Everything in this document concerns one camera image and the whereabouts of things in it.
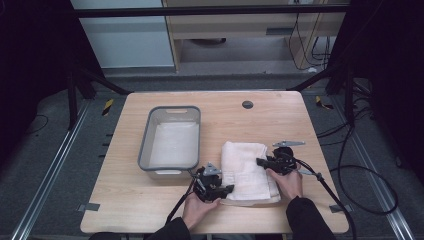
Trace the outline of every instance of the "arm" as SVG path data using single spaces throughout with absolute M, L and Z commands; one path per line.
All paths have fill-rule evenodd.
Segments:
M 302 175 L 299 172 L 292 171 L 282 176 L 271 169 L 266 171 L 277 182 L 283 195 L 290 200 L 286 214 L 293 239 L 336 239 L 315 204 L 303 198 Z
M 190 230 L 196 227 L 207 213 L 217 208 L 220 200 L 221 199 L 218 198 L 212 203 L 204 203 L 196 196 L 196 194 L 188 195 L 184 204 L 183 216 L 172 220 L 170 223 L 151 235 L 148 240 L 191 239 Z

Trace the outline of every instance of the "gray storage basket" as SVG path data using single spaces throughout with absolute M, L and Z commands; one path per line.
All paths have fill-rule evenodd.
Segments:
M 147 119 L 138 164 L 151 178 L 190 178 L 199 163 L 200 110 L 159 106 Z

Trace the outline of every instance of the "white cloth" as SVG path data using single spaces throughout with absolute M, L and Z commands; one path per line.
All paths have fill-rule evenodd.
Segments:
M 234 184 L 234 190 L 221 203 L 251 206 L 281 200 L 274 179 L 256 164 L 256 158 L 266 159 L 266 151 L 261 143 L 226 142 L 222 146 L 222 185 Z

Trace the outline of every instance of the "sleeve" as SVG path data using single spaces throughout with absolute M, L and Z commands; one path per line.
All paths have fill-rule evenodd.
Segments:
M 147 240 L 188 240 L 190 232 L 181 217 L 175 218 L 163 228 L 150 235 Z
M 296 197 L 287 206 L 286 214 L 293 240 L 336 239 L 310 199 Z

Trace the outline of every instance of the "white towel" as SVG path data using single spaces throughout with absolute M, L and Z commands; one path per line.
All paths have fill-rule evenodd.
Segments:
M 281 200 L 274 179 L 256 164 L 256 158 L 266 159 L 266 151 L 261 143 L 226 142 L 222 146 L 222 185 L 234 184 L 223 204 L 251 206 Z

